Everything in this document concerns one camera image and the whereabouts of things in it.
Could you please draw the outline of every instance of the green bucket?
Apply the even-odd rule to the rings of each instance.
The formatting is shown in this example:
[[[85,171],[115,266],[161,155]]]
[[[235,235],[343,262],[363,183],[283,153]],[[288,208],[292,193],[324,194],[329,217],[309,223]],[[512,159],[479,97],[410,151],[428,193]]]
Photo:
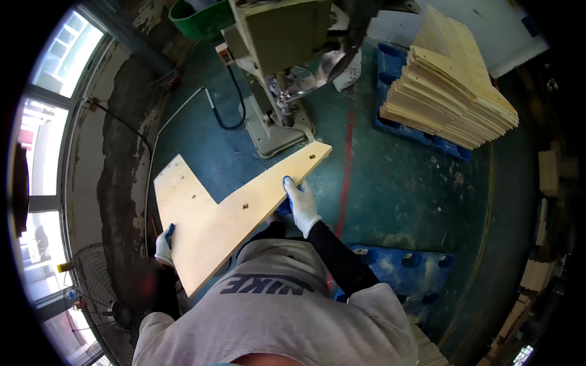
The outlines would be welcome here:
[[[194,12],[185,1],[178,0],[169,11],[169,19],[184,36],[198,40],[218,34],[220,29],[234,24],[228,0],[210,5],[199,12]]]

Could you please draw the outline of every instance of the black sleeve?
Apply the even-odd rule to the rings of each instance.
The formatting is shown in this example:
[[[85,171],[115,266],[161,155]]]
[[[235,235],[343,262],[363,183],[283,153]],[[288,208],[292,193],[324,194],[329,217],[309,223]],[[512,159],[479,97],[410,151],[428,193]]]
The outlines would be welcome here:
[[[322,221],[311,228],[307,239],[348,297],[380,282],[358,255],[336,238]]]
[[[157,287],[154,293],[152,312],[169,315],[173,320],[179,319],[179,301],[175,291],[177,275],[171,266],[160,265],[156,270]]]

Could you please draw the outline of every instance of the black cable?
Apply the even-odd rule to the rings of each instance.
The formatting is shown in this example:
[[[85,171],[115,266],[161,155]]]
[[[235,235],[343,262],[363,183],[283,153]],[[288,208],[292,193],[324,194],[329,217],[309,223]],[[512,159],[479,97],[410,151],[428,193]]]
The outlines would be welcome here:
[[[131,125],[129,125],[128,123],[126,123],[122,118],[118,117],[117,115],[115,115],[114,113],[110,112],[108,110],[108,108],[106,107],[102,107],[100,104],[97,104],[96,102],[92,101],[93,104],[97,105],[99,109],[103,110],[104,112],[106,112],[106,114],[111,115],[112,117],[116,118],[117,120],[119,120],[120,122],[122,122],[126,127],[128,127],[129,129],[131,129],[135,134],[137,134],[142,141],[145,143],[146,147],[148,148],[148,152],[150,154],[150,157],[152,158],[152,148],[150,146],[150,144],[147,141],[147,138],[144,137],[143,134],[141,134],[140,132],[138,132],[137,130],[135,130]]]
[[[230,65],[226,65],[226,68],[228,69],[228,73],[230,73],[230,77],[232,78],[232,82],[236,87],[236,91],[238,91],[238,98],[240,98],[240,105],[242,106],[242,119],[237,125],[227,127],[224,125],[224,123],[222,123],[222,119],[220,118],[220,114],[218,113],[215,105],[212,106],[212,111],[214,112],[214,116],[216,116],[216,120],[218,121],[220,127],[223,129],[236,129],[240,127],[240,125],[242,125],[246,119],[246,107],[244,106],[244,100],[242,99],[242,92],[240,91],[240,88],[238,88],[238,83],[236,82],[236,78],[234,77],[234,73],[232,72]]]

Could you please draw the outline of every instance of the green floor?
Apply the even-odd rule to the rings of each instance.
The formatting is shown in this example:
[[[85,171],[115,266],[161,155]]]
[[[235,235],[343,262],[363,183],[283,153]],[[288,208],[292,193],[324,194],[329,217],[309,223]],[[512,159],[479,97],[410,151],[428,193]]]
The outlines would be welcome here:
[[[239,121],[236,91],[214,50],[221,42],[218,38],[204,44],[186,63],[182,85],[169,97],[163,122],[203,86],[209,88],[226,125]],[[302,100],[315,124],[316,138],[333,146],[330,156],[308,180],[324,222],[335,226],[346,245],[362,243],[455,255],[444,292],[423,324],[424,331],[438,343],[454,331],[455,321],[468,313],[462,310],[462,300],[471,279],[482,270],[477,261],[487,246],[494,149],[487,143],[473,151],[471,163],[463,163],[434,148],[376,130],[375,51],[375,41],[364,43],[362,76],[353,90],[339,93],[327,85]],[[249,91],[242,76],[235,74],[246,97]],[[161,135],[153,176],[180,153],[212,197],[221,201],[300,147],[268,160],[259,158],[243,127],[225,131],[217,126],[202,93]],[[156,207],[153,194],[149,205]]]

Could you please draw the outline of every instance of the hand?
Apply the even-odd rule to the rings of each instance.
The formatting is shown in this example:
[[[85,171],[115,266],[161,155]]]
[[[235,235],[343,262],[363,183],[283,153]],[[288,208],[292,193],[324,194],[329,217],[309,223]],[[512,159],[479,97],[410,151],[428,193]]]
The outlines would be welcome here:
[[[289,197],[295,225],[301,230],[303,237],[307,239],[311,228],[322,219],[315,207],[314,191],[307,180],[304,180],[299,188],[295,187],[295,183],[289,176],[283,177],[283,187]]]
[[[171,235],[175,230],[175,225],[170,224],[167,230],[163,231],[156,239],[156,253],[155,258],[163,264],[174,267],[173,259],[171,259]]]

